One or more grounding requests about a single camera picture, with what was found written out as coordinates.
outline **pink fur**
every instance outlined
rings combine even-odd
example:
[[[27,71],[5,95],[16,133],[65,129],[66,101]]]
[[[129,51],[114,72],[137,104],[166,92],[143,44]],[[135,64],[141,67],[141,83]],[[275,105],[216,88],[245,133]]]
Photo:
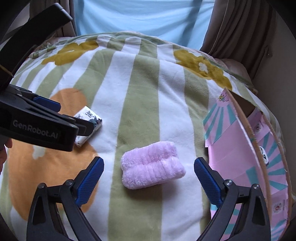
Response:
[[[182,178],[186,171],[178,159],[175,144],[160,141],[130,150],[121,158],[122,182],[139,189]]]

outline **gray curtain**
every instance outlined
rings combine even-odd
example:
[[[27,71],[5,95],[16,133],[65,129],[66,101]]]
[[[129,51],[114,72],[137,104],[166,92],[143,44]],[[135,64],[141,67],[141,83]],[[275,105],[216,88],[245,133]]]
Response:
[[[30,19],[54,3],[59,3],[73,18],[73,20],[54,33],[55,37],[75,37],[76,26],[74,19],[73,0],[32,0],[30,2]]]
[[[201,51],[242,63],[251,79],[268,55],[276,12],[266,0],[216,0]]]

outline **small white package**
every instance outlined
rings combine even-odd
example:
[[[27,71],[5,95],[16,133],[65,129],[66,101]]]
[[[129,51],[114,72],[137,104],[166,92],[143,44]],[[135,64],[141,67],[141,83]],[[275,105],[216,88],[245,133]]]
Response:
[[[93,112],[87,106],[83,107],[74,117],[91,121],[94,124],[94,131],[88,137],[77,136],[75,144],[78,147],[81,147],[102,125],[102,119],[95,112]]]

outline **striped blanket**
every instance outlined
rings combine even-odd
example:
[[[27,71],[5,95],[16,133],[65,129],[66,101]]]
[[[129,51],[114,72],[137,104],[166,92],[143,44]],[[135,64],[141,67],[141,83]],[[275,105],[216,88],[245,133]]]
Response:
[[[139,33],[93,34],[47,45],[30,55],[12,84],[60,102],[63,114],[88,106],[103,119],[99,131],[70,153],[14,140],[0,175],[0,211],[21,241],[37,185],[61,185],[96,155],[105,170],[82,210],[103,241],[196,240],[210,219],[210,204],[193,162],[207,159],[202,121],[224,87],[258,106],[281,138],[277,120],[247,80],[200,51]],[[157,141],[175,142],[186,175],[126,189],[121,156]]]

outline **human hand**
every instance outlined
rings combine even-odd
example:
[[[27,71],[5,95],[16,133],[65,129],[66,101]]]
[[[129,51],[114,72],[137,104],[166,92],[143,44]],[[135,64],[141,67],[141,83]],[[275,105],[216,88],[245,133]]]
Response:
[[[9,138],[7,140],[7,142],[5,143],[5,146],[7,148],[12,148],[12,140],[11,140],[11,138]],[[6,159],[7,159],[7,153],[6,153],[6,149],[3,147],[3,149],[0,151],[0,174],[2,172],[3,164],[6,161]]]

